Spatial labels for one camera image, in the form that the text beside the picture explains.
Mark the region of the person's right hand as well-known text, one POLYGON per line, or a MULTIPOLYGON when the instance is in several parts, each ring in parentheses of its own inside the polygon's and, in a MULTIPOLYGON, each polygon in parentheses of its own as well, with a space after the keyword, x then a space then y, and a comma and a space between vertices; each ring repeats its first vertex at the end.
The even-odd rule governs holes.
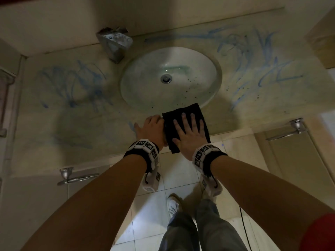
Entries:
POLYGON ((178 132, 178 135, 180 137, 180 141, 182 143, 181 145, 181 154, 189 161, 192 161, 192 157, 195 153, 195 151, 202 145, 207 143, 205 136, 200 136, 199 129, 196 124, 195 115, 191 114, 191 134, 185 134, 185 131, 181 129, 178 122, 174 120, 174 126, 178 132))

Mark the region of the person's left hand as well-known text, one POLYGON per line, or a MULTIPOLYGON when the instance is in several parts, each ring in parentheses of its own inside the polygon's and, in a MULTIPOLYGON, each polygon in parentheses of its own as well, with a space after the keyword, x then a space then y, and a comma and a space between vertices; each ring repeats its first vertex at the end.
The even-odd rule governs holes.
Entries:
POLYGON ((141 134, 136 134, 136 140, 148 139, 157 145, 159 152, 167 146, 164 133, 164 119, 159 115, 149 116, 145 119, 141 134))

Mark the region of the black cleaning cloth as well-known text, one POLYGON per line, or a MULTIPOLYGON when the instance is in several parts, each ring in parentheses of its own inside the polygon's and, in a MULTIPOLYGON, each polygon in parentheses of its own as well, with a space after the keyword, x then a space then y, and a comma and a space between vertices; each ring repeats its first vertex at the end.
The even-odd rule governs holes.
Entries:
POLYGON ((184 107, 184 108, 178 108, 170 112, 166 112, 162 114, 162 117, 164 119, 164 132, 166 141, 169 147, 169 150, 172 154, 180 153, 179 148, 177 145, 173 142, 174 138, 180 139, 178 132, 174 126, 174 120, 176 120, 181 127, 183 131, 185 131, 185 128, 183 126, 182 122, 182 113, 186 114, 187 121, 190 126, 192 126, 191 123, 191 114, 195 115, 195 120, 198 129, 200 128, 200 120, 203 121, 204 124, 204 134, 207 140, 207 143, 211 143, 209 131, 205 122, 205 119, 203 117, 203 114, 201 112, 201 108, 198 103, 192 104, 190 106, 184 107))

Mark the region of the person's right forearm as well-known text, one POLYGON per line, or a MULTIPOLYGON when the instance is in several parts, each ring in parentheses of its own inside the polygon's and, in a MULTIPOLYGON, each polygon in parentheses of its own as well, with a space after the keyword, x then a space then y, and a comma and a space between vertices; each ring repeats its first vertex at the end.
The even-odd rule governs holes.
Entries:
POLYGON ((219 156, 213 175, 281 251, 299 251, 309 226, 335 210, 299 187, 253 165, 219 156))

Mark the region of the person's left forearm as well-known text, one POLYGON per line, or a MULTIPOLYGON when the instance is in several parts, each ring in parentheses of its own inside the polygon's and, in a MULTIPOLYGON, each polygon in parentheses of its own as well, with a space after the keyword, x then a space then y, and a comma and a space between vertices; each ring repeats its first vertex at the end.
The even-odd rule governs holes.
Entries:
POLYGON ((146 169, 139 155, 121 159, 57 209, 21 251, 110 251, 146 169))

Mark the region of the left wrist tracker band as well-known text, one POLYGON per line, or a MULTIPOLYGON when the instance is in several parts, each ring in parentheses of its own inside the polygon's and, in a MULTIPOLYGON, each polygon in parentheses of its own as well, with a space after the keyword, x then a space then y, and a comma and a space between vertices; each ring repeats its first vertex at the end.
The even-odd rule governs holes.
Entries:
POLYGON ((142 188, 147 192, 156 192, 161 180, 158 146, 148 139, 140 139, 128 148, 123 157, 128 155, 139 155, 145 160, 147 166, 142 178, 142 188))

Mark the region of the wrist tracker band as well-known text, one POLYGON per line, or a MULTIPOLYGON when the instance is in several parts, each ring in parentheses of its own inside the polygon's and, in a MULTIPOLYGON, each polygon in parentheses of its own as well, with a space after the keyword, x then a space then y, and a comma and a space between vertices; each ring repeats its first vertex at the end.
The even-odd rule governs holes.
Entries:
POLYGON ((212 161, 219 156, 227 156, 227 154, 210 143, 204 144, 196 149, 192 156, 192 164, 200 173, 199 181, 209 197, 216 197, 220 195, 223 190, 223 187, 214 177, 210 169, 212 161))
POLYGON ((128 148, 123 157, 128 155, 139 155, 145 160, 147 166, 142 178, 142 188, 147 192, 156 192, 161 180, 158 146, 148 139, 140 139, 128 148))

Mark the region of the right wrist tracker band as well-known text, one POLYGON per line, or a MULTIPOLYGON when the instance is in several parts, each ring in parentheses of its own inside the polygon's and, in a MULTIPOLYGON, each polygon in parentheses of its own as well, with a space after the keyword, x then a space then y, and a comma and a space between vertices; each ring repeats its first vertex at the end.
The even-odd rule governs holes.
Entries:
POLYGON ((214 177, 210 169, 212 161, 219 156, 227 156, 227 154, 210 143, 204 144, 196 149, 192 156, 192 164, 200 173, 199 181, 209 197, 216 197, 220 195, 223 190, 223 187, 214 177))

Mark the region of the white oval sink basin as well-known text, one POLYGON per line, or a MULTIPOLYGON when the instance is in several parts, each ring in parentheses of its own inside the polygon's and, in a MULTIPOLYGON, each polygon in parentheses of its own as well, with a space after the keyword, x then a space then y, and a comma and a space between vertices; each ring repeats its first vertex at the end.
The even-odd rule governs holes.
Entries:
POLYGON ((209 103, 222 84, 218 64, 204 54, 185 47, 165 47, 133 60, 120 81, 120 92, 126 103, 143 113, 153 115, 198 103, 209 103), (173 80, 161 83, 161 76, 173 80))

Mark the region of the white shoe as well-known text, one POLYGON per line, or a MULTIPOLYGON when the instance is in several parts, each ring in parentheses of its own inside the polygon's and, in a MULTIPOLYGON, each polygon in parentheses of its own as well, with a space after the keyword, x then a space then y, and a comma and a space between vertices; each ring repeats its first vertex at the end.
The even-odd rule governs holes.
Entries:
POLYGON ((172 219, 178 212, 183 212, 182 203, 174 193, 169 195, 166 205, 170 219, 172 219))

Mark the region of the metal faucet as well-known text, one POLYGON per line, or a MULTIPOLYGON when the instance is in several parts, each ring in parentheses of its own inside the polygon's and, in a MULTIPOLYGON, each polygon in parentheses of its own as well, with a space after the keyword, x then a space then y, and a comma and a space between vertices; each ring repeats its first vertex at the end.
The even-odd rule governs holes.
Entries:
POLYGON ((133 44, 133 39, 127 36, 127 33, 126 27, 117 27, 116 29, 105 27, 95 34, 108 58, 115 64, 121 62, 126 51, 133 44))

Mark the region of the grey trousers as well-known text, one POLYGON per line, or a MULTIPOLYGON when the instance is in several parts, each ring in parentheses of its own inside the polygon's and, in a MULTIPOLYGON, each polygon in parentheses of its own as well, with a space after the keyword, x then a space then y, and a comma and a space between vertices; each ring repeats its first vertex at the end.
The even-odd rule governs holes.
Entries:
POLYGON ((236 229, 220 218, 212 200, 199 202, 195 220, 178 212, 170 219, 158 251, 248 251, 236 229))

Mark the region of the red sleeve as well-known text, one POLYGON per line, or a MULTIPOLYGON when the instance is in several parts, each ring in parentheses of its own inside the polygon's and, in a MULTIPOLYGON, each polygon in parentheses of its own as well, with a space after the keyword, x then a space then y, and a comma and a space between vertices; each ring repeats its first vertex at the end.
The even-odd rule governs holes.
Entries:
POLYGON ((299 251, 335 251, 335 214, 324 215, 309 226, 299 251))

